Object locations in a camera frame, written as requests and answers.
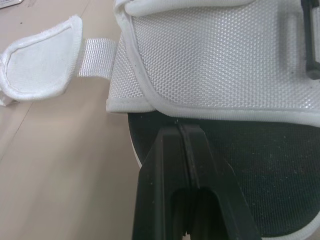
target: white strap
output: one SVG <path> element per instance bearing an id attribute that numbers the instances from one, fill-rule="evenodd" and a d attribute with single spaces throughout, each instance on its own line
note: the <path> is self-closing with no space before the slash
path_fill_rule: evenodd
<path id="1" fill-rule="evenodd" d="M 86 39 L 78 60 L 78 77 L 111 79 L 117 43 L 107 38 Z"/>
<path id="2" fill-rule="evenodd" d="M 125 4 L 125 11 L 134 17 L 191 7 L 233 7 L 254 0 L 132 0 Z"/>

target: beige table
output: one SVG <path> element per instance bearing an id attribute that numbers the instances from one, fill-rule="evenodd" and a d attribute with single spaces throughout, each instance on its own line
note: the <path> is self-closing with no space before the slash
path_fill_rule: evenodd
<path id="1" fill-rule="evenodd" d="M 72 15 L 118 40 L 113 0 L 24 0 L 0 9 L 0 52 Z M 0 240 L 130 240 L 139 168 L 109 82 L 75 78 L 58 98 L 0 107 Z"/>

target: black foam padding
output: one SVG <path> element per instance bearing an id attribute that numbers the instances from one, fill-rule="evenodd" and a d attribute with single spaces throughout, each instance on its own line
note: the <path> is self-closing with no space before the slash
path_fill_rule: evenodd
<path id="1" fill-rule="evenodd" d="M 292 234 L 320 211 L 320 128 L 273 122 L 215 121 L 130 113 L 135 151 L 143 163 L 158 131 L 197 124 L 234 170 L 262 237 Z"/>

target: black plastic buckle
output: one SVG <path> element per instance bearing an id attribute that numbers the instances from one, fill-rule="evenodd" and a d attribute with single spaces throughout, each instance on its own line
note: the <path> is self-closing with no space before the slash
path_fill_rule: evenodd
<path id="1" fill-rule="evenodd" d="M 319 0 L 301 0 L 304 19 L 306 50 L 306 74 L 312 80 L 320 79 L 320 63 L 316 61 L 315 36 L 312 9 L 318 8 Z"/>
<path id="2" fill-rule="evenodd" d="M 261 240 L 231 166 L 199 126 L 162 128 L 139 173 L 132 240 Z"/>

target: white webbing strap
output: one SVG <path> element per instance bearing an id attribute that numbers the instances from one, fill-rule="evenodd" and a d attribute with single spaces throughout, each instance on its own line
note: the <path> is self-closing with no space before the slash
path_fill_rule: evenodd
<path id="1" fill-rule="evenodd" d="M 107 38 L 89 38 L 82 46 L 78 59 L 78 77 L 111 79 L 117 52 L 117 43 Z"/>

